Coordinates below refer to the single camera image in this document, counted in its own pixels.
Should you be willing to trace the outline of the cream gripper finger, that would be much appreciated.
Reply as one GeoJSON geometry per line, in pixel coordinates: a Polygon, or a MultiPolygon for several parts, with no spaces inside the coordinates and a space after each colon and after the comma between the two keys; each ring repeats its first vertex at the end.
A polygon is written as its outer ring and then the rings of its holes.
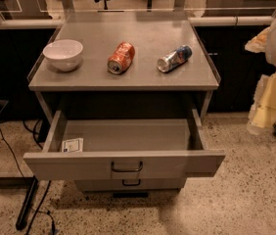
{"type": "Polygon", "coordinates": [[[256,86],[247,130],[258,135],[271,130],[276,122],[276,72],[263,75],[256,86]]]}

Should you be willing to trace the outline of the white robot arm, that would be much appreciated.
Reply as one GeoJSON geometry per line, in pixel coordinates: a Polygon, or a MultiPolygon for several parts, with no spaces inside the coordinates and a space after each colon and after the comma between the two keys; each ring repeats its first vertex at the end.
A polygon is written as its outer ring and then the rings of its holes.
{"type": "MultiPolygon", "coordinates": [[[[276,68],[276,18],[269,27],[249,40],[245,49],[253,53],[263,52],[266,62],[276,68]]],[[[251,134],[266,130],[276,132],[276,71],[263,75],[257,83],[247,130],[251,134]]]]}

